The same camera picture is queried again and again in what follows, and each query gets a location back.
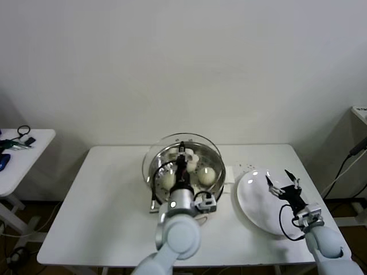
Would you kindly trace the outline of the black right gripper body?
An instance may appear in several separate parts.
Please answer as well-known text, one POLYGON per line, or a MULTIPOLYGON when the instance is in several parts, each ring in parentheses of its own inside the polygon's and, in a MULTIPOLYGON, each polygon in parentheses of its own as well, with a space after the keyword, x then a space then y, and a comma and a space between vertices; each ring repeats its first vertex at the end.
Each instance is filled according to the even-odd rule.
POLYGON ((289 185, 281 188, 284 193, 280 196, 281 200, 285 200, 291 206, 293 212, 300 212, 306 207, 306 202, 301 198, 302 189, 289 185))

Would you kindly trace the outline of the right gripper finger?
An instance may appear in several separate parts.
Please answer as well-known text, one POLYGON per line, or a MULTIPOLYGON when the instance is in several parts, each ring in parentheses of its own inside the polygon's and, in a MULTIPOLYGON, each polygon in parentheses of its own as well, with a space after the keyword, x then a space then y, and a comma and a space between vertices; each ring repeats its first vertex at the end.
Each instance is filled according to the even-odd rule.
POLYGON ((276 196, 276 197, 279 197, 280 195, 283 194, 283 190, 276 187, 273 182, 271 181, 271 179, 266 175, 266 180, 267 180, 267 184, 268 184, 268 191, 276 196))
POLYGON ((293 173, 291 173, 290 171, 288 170, 285 170, 285 173, 287 174, 287 176, 289 177, 290 181, 293 183, 294 185, 294 188, 295 189, 300 189, 300 185, 299 185, 299 182, 300 182, 300 179, 297 178, 293 173))

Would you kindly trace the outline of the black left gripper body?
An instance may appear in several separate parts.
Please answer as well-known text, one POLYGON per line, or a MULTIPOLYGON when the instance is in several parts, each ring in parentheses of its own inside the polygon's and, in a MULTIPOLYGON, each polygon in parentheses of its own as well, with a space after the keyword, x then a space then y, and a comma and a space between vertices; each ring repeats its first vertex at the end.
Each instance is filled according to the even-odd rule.
POLYGON ((175 162, 177 170, 175 172, 175 189, 191 189, 190 174, 187 171, 187 163, 184 160, 175 162))

